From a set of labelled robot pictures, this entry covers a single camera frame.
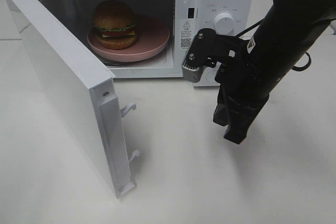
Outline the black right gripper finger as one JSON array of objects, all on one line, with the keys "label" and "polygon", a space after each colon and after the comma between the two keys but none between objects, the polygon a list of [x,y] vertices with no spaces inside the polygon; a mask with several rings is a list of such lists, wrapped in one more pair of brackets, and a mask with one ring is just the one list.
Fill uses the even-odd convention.
[{"label": "black right gripper finger", "polygon": [[182,75],[185,80],[197,83],[206,67],[216,67],[217,61],[212,56],[216,37],[215,30],[210,28],[201,29],[194,36],[182,61]]},{"label": "black right gripper finger", "polygon": [[221,126],[230,126],[229,98],[221,84],[217,96],[217,106],[213,114],[213,122]]}]

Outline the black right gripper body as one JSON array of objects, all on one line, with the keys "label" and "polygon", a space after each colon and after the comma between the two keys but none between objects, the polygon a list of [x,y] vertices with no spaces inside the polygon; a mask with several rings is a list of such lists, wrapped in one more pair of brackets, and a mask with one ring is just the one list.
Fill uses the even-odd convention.
[{"label": "black right gripper body", "polygon": [[212,50],[212,56],[220,62],[215,81],[238,98],[252,97],[252,64],[247,59],[246,46],[246,40],[217,34]]}]

